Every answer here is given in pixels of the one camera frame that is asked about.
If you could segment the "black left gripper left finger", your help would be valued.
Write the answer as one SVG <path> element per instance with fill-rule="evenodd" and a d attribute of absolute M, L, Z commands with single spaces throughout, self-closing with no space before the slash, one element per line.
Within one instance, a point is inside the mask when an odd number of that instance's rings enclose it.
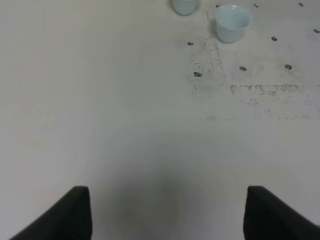
<path fill-rule="evenodd" d="M 13 240 L 91 240 L 90 191 L 75 186 L 50 209 L 12 237 Z"/>

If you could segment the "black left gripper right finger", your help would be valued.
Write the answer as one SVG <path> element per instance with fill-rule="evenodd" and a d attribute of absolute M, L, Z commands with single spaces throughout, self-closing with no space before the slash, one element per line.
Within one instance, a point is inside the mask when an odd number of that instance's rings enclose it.
<path fill-rule="evenodd" d="M 243 218 L 246 240 L 318 240 L 320 227 L 263 186 L 249 186 Z"/>

